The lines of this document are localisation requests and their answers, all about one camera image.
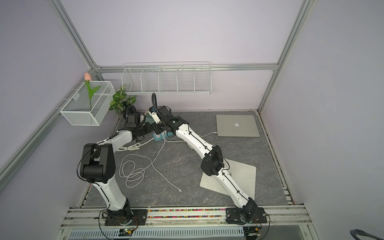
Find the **teal white power strip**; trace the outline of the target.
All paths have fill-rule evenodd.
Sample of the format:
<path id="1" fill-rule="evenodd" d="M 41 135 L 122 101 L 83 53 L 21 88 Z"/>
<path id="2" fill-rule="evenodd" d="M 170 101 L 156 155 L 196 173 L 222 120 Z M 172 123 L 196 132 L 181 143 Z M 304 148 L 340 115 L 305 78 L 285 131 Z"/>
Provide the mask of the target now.
<path id="1" fill-rule="evenodd" d="M 163 132 L 161 134 L 153 134 L 153 138 L 154 138 L 155 142 L 163 140 L 164 137 L 171 138 L 171 137 L 173 137 L 173 133 L 171 133 L 171 132 Z"/>

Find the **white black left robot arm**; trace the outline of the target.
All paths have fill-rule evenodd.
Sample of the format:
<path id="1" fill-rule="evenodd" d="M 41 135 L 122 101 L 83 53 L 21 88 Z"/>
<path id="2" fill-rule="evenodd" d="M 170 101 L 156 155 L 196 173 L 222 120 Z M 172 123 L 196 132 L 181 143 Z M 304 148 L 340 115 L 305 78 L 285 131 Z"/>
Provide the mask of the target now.
<path id="1" fill-rule="evenodd" d="M 151 124 L 146 122 L 145 114 L 137 112 L 136 108 L 131 106 L 125 112 L 125 125 L 122 128 L 105 140 L 86 144 L 83 148 L 78 175 L 102 195 L 109 218 L 118 218 L 126 223 L 133 218 L 129 200 L 116 182 L 115 152 L 132 141 L 138 142 L 139 138 L 152 131 Z"/>

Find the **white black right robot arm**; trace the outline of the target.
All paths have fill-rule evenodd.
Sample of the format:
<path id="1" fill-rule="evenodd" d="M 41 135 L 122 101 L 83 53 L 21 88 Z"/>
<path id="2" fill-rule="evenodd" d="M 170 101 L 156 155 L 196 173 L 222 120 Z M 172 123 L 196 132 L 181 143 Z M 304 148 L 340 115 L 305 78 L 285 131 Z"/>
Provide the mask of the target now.
<path id="1" fill-rule="evenodd" d="M 204 174 L 214 178 L 230 195 L 236 210 L 239 212 L 240 219 L 231 220 L 228 217 L 228 222 L 243 225 L 252 221 L 259 221 L 260 223 L 266 221 L 267 214 L 264 209 L 260 208 L 253 198 L 241 190 L 230 176 L 229 170 L 225 168 L 226 160 L 223 158 L 221 148 L 203 140 L 191 129 L 186 120 L 174 116 L 167 106 L 159 107 L 155 93 L 152 93 L 151 101 L 153 106 L 149 108 L 149 113 L 155 121 L 153 128 L 156 134 L 171 132 L 175 137 L 186 142 L 202 159 L 201 169 Z"/>

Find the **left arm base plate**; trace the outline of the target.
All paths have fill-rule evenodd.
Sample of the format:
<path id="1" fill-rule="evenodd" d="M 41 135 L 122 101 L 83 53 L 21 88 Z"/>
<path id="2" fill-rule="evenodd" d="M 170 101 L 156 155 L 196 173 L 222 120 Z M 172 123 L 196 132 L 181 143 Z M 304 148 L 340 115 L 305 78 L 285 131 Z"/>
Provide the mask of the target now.
<path id="1" fill-rule="evenodd" d="M 133 209 L 124 216 L 122 214 L 112 214 L 112 211 L 102 213 L 101 217 L 105 220 L 105 226 L 144 226 L 146 224 L 148 210 Z"/>

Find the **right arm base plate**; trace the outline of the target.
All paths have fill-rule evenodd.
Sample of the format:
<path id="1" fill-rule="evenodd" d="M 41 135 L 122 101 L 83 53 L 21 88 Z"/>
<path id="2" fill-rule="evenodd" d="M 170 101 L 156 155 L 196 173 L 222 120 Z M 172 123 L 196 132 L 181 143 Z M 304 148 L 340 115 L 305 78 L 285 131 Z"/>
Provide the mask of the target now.
<path id="1" fill-rule="evenodd" d="M 250 212 L 237 207 L 226 208 L 226 223 L 228 224 L 265 224 L 267 222 L 267 214 L 264 208 L 257 207 Z"/>

